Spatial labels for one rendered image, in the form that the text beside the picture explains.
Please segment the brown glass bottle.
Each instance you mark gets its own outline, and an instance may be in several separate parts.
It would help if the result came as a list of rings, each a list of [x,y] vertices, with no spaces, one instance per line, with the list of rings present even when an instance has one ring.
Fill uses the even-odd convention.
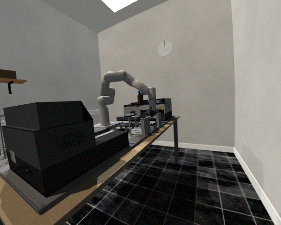
[[[138,96],[138,103],[140,103],[141,100],[143,100],[143,95]]]

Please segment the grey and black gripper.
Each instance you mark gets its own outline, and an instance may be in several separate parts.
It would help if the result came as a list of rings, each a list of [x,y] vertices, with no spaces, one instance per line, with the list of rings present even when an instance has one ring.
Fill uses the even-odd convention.
[[[150,117],[154,117],[156,115],[156,100],[149,101],[149,111],[150,111]]]

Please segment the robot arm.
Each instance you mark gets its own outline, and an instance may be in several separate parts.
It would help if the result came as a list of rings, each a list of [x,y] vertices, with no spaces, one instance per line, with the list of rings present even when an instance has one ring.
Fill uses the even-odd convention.
[[[106,105],[113,104],[115,97],[115,89],[113,87],[109,87],[109,83],[117,81],[124,81],[131,87],[135,87],[136,89],[138,89],[142,95],[148,95],[149,101],[156,100],[155,87],[148,88],[145,84],[135,79],[124,70],[118,72],[109,71],[104,74],[101,80],[101,96],[97,99],[100,111],[100,126],[111,125],[111,123],[109,122],[109,110]]]

